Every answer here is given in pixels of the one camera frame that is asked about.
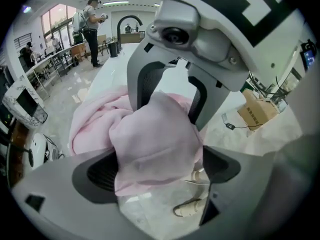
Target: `gray shirt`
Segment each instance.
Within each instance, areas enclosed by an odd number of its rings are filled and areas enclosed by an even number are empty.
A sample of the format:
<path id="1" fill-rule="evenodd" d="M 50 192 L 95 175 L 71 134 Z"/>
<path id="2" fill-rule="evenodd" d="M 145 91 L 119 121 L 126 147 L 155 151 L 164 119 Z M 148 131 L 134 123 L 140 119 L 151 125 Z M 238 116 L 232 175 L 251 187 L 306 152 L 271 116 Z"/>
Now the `gray shirt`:
<path id="1" fill-rule="evenodd" d="M 87 5 L 84 9 L 83 9 L 83 16 L 86 19 L 86 26 L 84 27 L 85 29 L 94 29 L 94 30 L 98 30 L 99 28 L 99 23 L 91 23 L 91 21 L 89 20 L 89 16 L 91 15 L 96 15 L 96 11 L 95 8 L 93 8 L 91 5 Z"/>

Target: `trash can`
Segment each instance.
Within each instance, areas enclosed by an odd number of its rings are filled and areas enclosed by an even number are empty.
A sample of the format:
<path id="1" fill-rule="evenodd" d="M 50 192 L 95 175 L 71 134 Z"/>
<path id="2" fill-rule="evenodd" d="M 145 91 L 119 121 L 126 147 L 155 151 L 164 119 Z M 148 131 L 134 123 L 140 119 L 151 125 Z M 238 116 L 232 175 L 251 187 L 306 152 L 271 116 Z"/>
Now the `trash can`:
<path id="1" fill-rule="evenodd" d="M 108 48 L 109 48 L 109 51 L 110 51 L 110 57 L 111 58 L 118 57 L 117 44 L 115 42 L 108 43 Z"/>
<path id="2" fill-rule="evenodd" d="M 115 44 L 116 44 L 116 53 L 119 54 L 120 53 L 119 42 L 116 41 Z"/>

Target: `pink towel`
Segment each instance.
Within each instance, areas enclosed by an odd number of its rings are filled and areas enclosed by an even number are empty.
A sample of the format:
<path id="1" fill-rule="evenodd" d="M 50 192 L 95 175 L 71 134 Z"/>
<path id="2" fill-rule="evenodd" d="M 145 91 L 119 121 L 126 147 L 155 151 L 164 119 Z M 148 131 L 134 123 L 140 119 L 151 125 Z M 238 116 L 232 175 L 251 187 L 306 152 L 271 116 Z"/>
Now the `pink towel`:
<path id="1" fill-rule="evenodd" d="M 75 110 L 70 153 L 102 154 L 114 147 L 117 196 L 172 183 L 190 174 L 202 156 L 202 140 L 188 118 L 190 103 L 177 94 L 155 92 L 133 112 L 126 86 L 109 90 Z"/>

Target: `ceiling light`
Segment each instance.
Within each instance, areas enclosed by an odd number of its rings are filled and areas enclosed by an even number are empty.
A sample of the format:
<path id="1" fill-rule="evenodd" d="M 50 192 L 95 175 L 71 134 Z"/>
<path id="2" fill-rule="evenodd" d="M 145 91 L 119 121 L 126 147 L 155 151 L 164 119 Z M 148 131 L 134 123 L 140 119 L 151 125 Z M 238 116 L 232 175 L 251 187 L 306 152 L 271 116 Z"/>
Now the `ceiling light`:
<path id="1" fill-rule="evenodd" d="M 27 5 L 24 5 L 24 6 L 22 6 L 22 11 L 23 11 L 24 14 L 26 14 L 26 13 L 31 11 L 31 7 L 27 6 Z"/>
<path id="2" fill-rule="evenodd" d="M 129 1 L 116 1 L 116 2 L 104 2 L 104 6 L 116 5 L 116 4 L 129 4 Z"/>

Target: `cardboard box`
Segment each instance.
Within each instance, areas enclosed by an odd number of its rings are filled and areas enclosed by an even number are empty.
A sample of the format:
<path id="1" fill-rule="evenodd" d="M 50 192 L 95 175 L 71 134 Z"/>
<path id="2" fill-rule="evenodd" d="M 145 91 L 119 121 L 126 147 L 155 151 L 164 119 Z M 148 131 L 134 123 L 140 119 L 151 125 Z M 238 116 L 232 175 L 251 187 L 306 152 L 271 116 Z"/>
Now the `cardboard box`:
<path id="1" fill-rule="evenodd" d="M 248 126 L 252 126 L 249 127 L 251 131 L 258 129 L 279 114 L 279 110 L 273 102 L 257 99 L 251 90 L 245 89 L 242 94 L 246 99 L 246 104 L 238 110 L 238 113 Z"/>

